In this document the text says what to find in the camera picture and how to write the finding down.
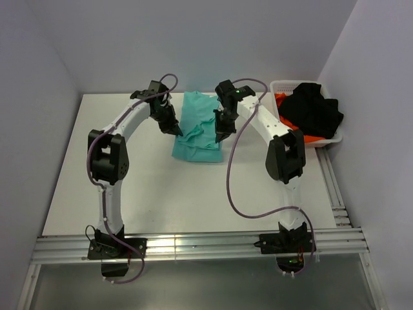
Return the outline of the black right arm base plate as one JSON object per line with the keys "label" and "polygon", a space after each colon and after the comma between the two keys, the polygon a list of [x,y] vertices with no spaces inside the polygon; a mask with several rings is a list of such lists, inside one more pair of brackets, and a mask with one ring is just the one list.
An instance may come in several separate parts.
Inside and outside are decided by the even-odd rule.
{"label": "black right arm base plate", "polygon": [[261,254],[311,253],[316,250],[310,232],[286,232],[260,234],[254,247]]}

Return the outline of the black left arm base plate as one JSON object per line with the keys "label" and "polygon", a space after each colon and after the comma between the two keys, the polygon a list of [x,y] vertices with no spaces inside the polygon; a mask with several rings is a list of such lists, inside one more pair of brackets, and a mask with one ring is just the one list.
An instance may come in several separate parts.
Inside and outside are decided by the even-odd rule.
{"label": "black left arm base plate", "polygon": [[87,258],[89,260],[138,259],[145,257],[147,241],[146,238],[127,238],[125,240],[125,243],[139,252],[137,254],[113,239],[110,239],[108,243],[101,243],[93,239],[90,242]]}

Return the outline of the black t shirt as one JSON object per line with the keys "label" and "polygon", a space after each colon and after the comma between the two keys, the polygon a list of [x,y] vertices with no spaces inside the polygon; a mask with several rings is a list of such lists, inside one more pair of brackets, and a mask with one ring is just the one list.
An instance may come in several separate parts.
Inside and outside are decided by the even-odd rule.
{"label": "black t shirt", "polygon": [[339,101],[326,98],[317,83],[300,83],[290,95],[274,95],[282,123],[304,134],[305,143],[331,140],[344,114],[339,111]]}

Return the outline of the aluminium table frame rail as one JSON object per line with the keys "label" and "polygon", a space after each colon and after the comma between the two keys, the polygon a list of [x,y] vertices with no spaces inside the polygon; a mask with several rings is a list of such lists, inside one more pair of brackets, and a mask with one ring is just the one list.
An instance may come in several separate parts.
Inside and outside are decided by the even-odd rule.
{"label": "aluminium table frame rail", "polygon": [[[370,258],[365,235],[355,228],[348,217],[336,176],[326,148],[316,151],[324,182],[336,221],[334,229],[317,230],[318,254],[358,254],[362,274],[367,281],[374,309],[387,309]],[[260,252],[252,244],[258,232],[209,232],[183,234],[149,234],[146,259],[151,261],[215,260],[231,258],[258,258]],[[29,309],[42,266],[54,264],[87,263],[84,236],[47,236],[37,239],[26,279],[17,304],[18,309]]]}

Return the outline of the teal t shirt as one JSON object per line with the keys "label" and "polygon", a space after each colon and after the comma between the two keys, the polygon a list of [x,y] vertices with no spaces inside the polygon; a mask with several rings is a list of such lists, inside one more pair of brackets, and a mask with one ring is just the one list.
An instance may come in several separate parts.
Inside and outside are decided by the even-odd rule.
{"label": "teal t shirt", "polygon": [[175,138],[172,157],[196,163],[223,161],[221,144],[216,142],[216,116],[220,106],[217,96],[198,91],[185,92],[181,109],[182,135]]}

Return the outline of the white perforated plastic basket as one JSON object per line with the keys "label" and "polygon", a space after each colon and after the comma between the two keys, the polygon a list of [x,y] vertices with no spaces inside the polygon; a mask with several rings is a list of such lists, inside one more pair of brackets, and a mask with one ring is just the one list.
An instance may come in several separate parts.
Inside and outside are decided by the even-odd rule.
{"label": "white perforated plastic basket", "polygon": [[[277,119],[280,119],[279,117],[279,112],[278,112],[278,107],[276,104],[276,94],[282,94],[284,93],[285,95],[291,95],[293,93],[293,90],[301,83],[317,83],[317,81],[309,81],[309,80],[275,80],[270,83],[270,92],[272,94],[272,105],[273,109],[275,112],[275,116]],[[337,128],[336,133],[331,139],[320,139],[318,141],[312,141],[309,143],[306,143],[307,147],[325,147],[328,144],[332,143],[339,143],[343,139],[343,133],[341,130],[341,125]]]}

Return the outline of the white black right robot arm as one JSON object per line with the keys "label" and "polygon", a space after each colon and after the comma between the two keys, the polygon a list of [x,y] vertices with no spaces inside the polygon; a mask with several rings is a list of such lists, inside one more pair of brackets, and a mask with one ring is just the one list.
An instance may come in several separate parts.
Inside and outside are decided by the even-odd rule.
{"label": "white black right robot arm", "polygon": [[235,87],[230,80],[222,81],[215,88],[220,107],[214,110],[216,143],[232,134],[237,139],[251,125],[267,145],[265,168],[268,175],[283,188],[284,199],[289,205],[257,215],[242,213],[232,198],[228,202],[233,211],[246,219],[259,219],[279,214],[278,240],[265,242],[286,253],[316,250],[312,222],[303,210],[299,189],[300,178],[306,165],[304,135],[292,130],[278,120],[261,104],[259,97],[248,85]]}

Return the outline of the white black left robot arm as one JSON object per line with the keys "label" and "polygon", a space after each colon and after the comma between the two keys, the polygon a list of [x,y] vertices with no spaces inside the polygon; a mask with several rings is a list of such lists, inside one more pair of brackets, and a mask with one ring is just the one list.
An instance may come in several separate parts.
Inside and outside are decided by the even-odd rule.
{"label": "white black left robot arm", "polygon": [[125,109],[109,125],[88,134],[86,173],[99,191],[99,222],[94,236],[97,246],[111,258],[118,258],[130,246],[125,241],[121,217],[121,186],[129,170],[127,141],[148,118],[155,120],[163,134],[182,136],[170,92],[163,80],[152,80],[145,90],[130,95]]}

